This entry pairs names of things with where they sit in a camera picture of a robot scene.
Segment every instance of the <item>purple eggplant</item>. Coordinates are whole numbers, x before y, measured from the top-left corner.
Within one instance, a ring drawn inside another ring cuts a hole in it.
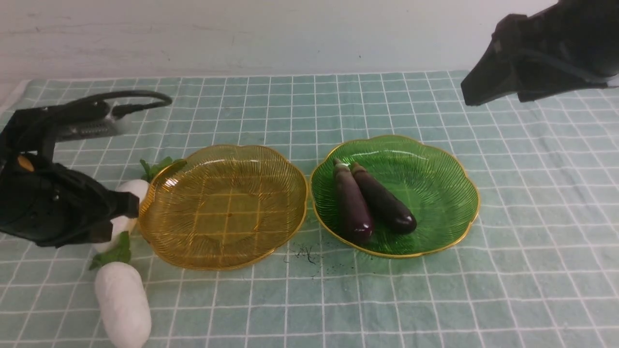
[[[380,218],[389,230],[398,234],[408,234],[417,228],[417,220],[409,208],[365,168],[355,162],[352,164],[351,172],[370,211]]]
[[[334,159],[333,164],[335,195],[344,233],[354,243],[367,243],[374,232],[368,205],[348,166],[339,159]]]

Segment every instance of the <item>yellow plate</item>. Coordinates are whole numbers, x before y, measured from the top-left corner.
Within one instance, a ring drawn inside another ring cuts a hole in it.
[[[139,223],[170,264],[235,269],[292,237],[305,219],[308,193],[303,173],[273,149],[210,146],[152,180]]]

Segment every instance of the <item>radish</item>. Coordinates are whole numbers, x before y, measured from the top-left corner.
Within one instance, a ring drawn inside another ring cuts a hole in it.
[[[141,203],[148,188],[144,180],[131,180],[118,191],[135,194]],[[129,265],[129,231],[135,220],[121,216],[111,222],[112,239],[95,245],[100,253],[90,265],[90,269],[100,268],[95,277],[95,295],[101,321],[116,348],[141,348],[149,339],[152,320],[140,274]]]
[[[142,279],[130,265],[114,261],[95,278],[101,321],[116,348],[142,348],[151,329],[149,302]]]
[[[142,203],[142,201],[146,197],[146,193],[148,192],[148,190],[149,190],[148,182],[144,180],[130,180],[130,181],[127,181],[126,183],[123,183],[118,188],[117,191],[131,192],[132,194],[135,194],[139,198],[140,203]],[[126,216],[115,217],[114,219],[111,219],[110,221],[112,222],[112,226],[113,226],[112,238],[110,241],[106,241],[104,243],[93,244],[93,246],[95,247],[98,253],[104,253],[114,248],[118,244],[118,236],[120,235],[120,233],[123,231],[131,231],[136,224],[135,219],[129,219]]]

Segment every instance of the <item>black cable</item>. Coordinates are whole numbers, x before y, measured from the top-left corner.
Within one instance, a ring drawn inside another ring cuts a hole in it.
[[[31,124],[30,127],[28,127],[28,129],[26,129],[26,131],[24,131],[22,136],[20,136],[19,139],[17,140],[14,150],[17,153],[23,152],[24,144],[28,144],[31,141],[31,138],[37,135],[38,131],[41,128],[45,128],[57,122],[58,119],[54,116],[62,115],[62,113],[66,111],[67,109],[70,109],[77,105],[86,104],[86,103],[97,103],[97,102],[102,102],[108,99],[128,98],[128,97],[147,97],[147,98],[150,97],[150,98],[159,99],[160,101],[148,103],[148,104],[118,105],[112,108],[112,115],[124,116],[132,112],[142,111],[142,110],[152,109],[152,108],[166,107],[172,104],[172,98],[170,98],[169,96],[163,93],[154,92],[151,90],[120,90],[116,92],[107,92],[107,93],[89,95],[88,97],[76,99],[76,100],[73,100],[71,102],[68,102],[66,104],[59,106],[58,108],[55,108],[54,111],[49,112],[47,117],[40,118],[39,120]]]

